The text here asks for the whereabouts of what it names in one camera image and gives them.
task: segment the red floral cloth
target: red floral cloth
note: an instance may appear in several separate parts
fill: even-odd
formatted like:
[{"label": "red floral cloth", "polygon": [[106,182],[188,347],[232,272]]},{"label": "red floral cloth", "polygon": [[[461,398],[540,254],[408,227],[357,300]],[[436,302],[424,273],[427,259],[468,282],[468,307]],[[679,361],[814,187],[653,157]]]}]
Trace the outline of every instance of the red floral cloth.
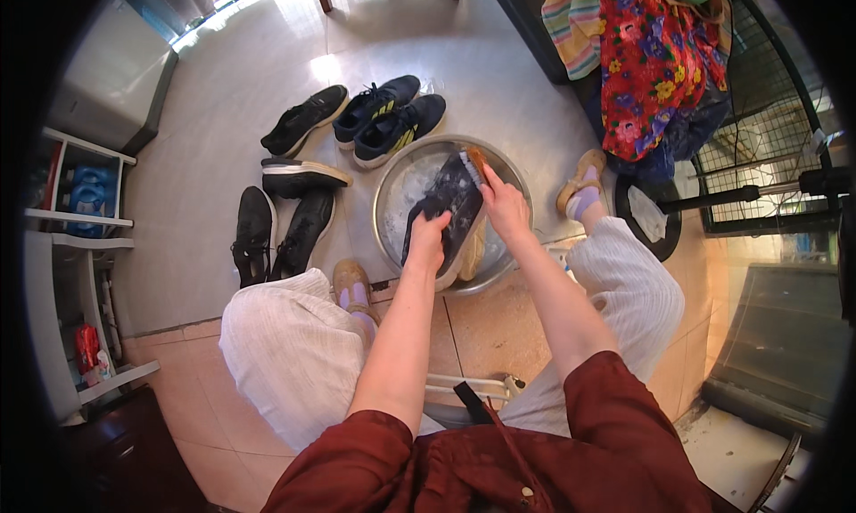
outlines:
[{"label": "red floral cloth", "polygon": [[663,0],[600,0],[604,150],[630,162],[656,147],[707,78],[727,90],[717,25]]}]

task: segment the soapy water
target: soapy water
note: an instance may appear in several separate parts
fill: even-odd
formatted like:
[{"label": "soapy water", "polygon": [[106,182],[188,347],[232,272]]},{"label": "soapy water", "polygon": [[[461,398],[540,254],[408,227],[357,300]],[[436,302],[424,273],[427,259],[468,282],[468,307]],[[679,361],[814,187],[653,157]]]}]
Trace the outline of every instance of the soapy water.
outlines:
[{"label": "soapy water", "polygon": [[[383,238],[391,248],[393,260],[399,265],[401,265],[404,236],[407,233],[407,216],[434,184],[436,174],[446,163],[449,155],[448,149],[422,155],[391,183],[386,211],[383,214],[383,232],[386,235]],[[505,254],[505,243],[500,239],[497,231],[490,226],[490,221],[486,221],[485,256],[476,269],[476,275],[490,269]]]}]

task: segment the maroon top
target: maroon top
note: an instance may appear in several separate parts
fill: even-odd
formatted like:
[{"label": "maroon top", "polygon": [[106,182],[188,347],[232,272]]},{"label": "maroon top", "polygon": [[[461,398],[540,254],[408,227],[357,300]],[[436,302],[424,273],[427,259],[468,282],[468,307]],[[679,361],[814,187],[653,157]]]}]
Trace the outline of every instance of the maroon top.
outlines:
[{"label": "maroon top", "polygon": [[565,380],[573,439],[471,426],[418,437],[379,411],[330,426],[263,511],[710,511],[654,396],[602,351]]}]

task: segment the black sneaker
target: black sneaker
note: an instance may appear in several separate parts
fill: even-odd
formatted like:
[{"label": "black sneaker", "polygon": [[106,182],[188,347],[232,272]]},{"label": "black sneaker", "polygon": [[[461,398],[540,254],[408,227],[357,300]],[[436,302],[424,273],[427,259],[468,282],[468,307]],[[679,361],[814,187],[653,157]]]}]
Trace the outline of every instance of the black sneaker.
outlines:
[{"label": "black sneaker", "polygon": [[430,133],[443,119],[446,101],[425,95],[382,116],[377,116],[354,138],[354,160],[366,169],[386,164],[405,145]]},{"label": "black sneaker", "polygon": [[271,154],[297,153],[310,132],[335,119],[348,105],[348,89],[332,86],[319,91],[303,104],[283,113],[273,131],[262,138],[262,147]]},{"label": "black sneaker", "polygon": [[436,273],[434,290],[444,290],[455,282],[463,262],[464,245],[475,233],[478,224],[485,218],[484,200],[466,170],[461,157],[451,154],[437,172],[434,184],[425,192],[425,198],[416,203],[407,216],[407,233],[401,250],[401,265],[407,261],[410,250],[410,230],[413,220],[425,212],[427,219],[434,219],[446,210],[452,211],[449,226],[443,229],[443,264]]},{"label": "black sneaker", "polygon": [[262,160],[262,188],[283,199],[300,199],[310,189],[335,189],[354,183],[348,173],[329,165],[301,162],[283,157]]},{"label": "black sneaker", "polygon": [[371,84],[359,93],[333,122],[336,144],[344,151],[354,149],[354,136],[376,116],[390,113],[410,102],[420,90],[420,79],[406,74],[391,79],[380,87]]},{"label": "black sneaker", "polygon": [[283,243],[276,248],[269,281],[278,281],[306,271],[318,240],[327,234],[336,213],[333,190],[313,189],[303,196]]},{"label": "black sneaker", "polygon": [[276,239],[276,209],[271,198],[255,186],[241,195],[238,229],[232,244],[232,258],[241,288],[263,283],[271,272],[271,249]]}]

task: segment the shoe sole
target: shoe sole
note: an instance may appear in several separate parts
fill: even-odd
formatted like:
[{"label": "shoe sole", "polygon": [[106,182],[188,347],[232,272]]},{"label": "shoe sole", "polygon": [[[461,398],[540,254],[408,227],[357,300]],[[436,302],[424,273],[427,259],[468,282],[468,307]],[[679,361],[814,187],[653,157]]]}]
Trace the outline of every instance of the shoe sole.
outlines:
[{"label": "shoe sole", "polygon": [[315,240],[315,245],[313,246],[313,251],[309,253],[309,260],[306,261],[306,269],[313,267],[313,255],[315,254],[315,248],[318,245],[318,242],[324,239],[327,236],[327,231],[330,227],[333,226],[333,219],[336,217],[336,194],[333,194],[333,208],[329,211],[329,220],[327,221],[327,225],[324,229],[321,230],[321,234],[318,235],[318,238]]},{"label": "shoe sole", "polygon": [[[420,137],[420,140],[424,139],[426,136],[431,135],[431,133],[434,132],[434,130],[436,130],[436,128],[439,127],[441,124],[443,124],[443,121],[445,121],[445,120],[446,120],[446,114],[443,113],[443,116],[440,117],[440,120],[436,122],[436,125],[434,125],[434,128],[432,128],[431,130],[426,132],[424,135],[422,135],[422,137]],[[359,167],[363,168],[364,170],[375,170],[378,167],[381,167],[382,165],[389,162],[392,159],[392,157],[395,156],[396,153],[401,151],[401,149],[403,149],[407,145],[401,146],[401,147],[395,149],[394,151],[392,151],[391,153],[382,154],[382,155],[380,155],[380,156],[378,156],[372,160],[360,159],[355,154],[354,155],[354,162],[356,162],[357,165]]]},{"label": "shoe sole", "polygon": [[469,247],[470,241],[473,240],[473,236],[475,236],[476,230],[478,230],[478,226],[486,216],[487,207],[485,206],[485,203],[482,202],[482,207],[478,209],[478,214],[475,219],[473,219],[473,225],[466,232],[466,238],[464,238],[461,248],[458,249],[458,253],[455,256],[455,260],[452,262],[452,265],[449,266],[449,269],[446,270],[441,277],[434,279],[434,292],[445,290],[458,279],[458,272],[461,271],[461,266],[464,263],[464,252],[466,248]]},{"label": "shoe sole", "polygon": [[339,114],[341,114],[342,112],[345,111],[345,106],[347,106],[349,102],[351,102],[350,97],[348,97],[348,95],[345,95],[345,100],[343,100],[342,103],[339,104],[339,107],[336,109],[335,112],[333,112],[326,119],[323,119],[320,122],[317,122],[314,126],[309,128],[308,130],[306,130],[306,133],[301,135],[300,139],[297,140],[296,142],[294,142],[294,145],[290,149],[288,149],[286,152],[284,152],[283,154],[274,154],[274,156],[288,157],[288,156],[292,156],[294,154],[299,153],[300,149],[303,148],[303,145],[306,142],[306,138],[309,137],[309,134],[313,133],[316,128],[321,128],[321,127],[328,125],[331,122],[335,121],[336,118],[339,116]]},{"label": "shoe sole", "polygon": [[339,171],[335,167],[330,167],[329,165],[324,164],[317,164],[315,162],[301,161],[300,165],[272,164],[262,166],[263,175],[301,175],[303,173],[310,172],[331,176],[337,180],[345,182],[346,184],[348,184],[348,186],[354,183],[354,178],[348,175],[348,173],[345,173],[344,171]]},{"label": "shoe sole", "polygon": [[268,201],[268,208],[271,209],[271,240],[268,241],[268,260],[270,262],[268,264],[268,275],[270,275],[273,263],[276,261],[276,230],[279,221],[276,218],[276,207],[273,205],[273,200],[262,188],[259,188],[259,190],[261,190],[264,195],[264,200]]}]

